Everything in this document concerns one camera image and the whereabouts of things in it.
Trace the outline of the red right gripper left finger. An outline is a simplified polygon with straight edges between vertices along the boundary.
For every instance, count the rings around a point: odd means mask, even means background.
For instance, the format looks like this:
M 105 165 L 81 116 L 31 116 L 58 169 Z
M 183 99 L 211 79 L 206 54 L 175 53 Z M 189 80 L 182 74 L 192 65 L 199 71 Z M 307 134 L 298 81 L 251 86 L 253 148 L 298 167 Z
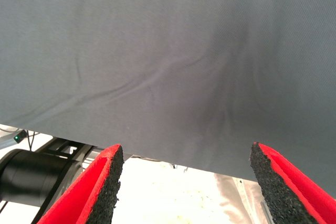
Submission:
M 104 149 L 38 223 L 112 223 L 123 164 L 120 144 Z

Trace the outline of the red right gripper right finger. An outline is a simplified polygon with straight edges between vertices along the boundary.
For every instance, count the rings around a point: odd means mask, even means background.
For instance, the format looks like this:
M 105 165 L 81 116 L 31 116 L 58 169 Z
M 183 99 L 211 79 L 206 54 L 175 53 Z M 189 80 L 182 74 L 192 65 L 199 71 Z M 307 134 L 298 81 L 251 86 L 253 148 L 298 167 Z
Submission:
M 254 142 L 250 165 L 274 223 L 335 223 L 335 199 L 275 149 Z

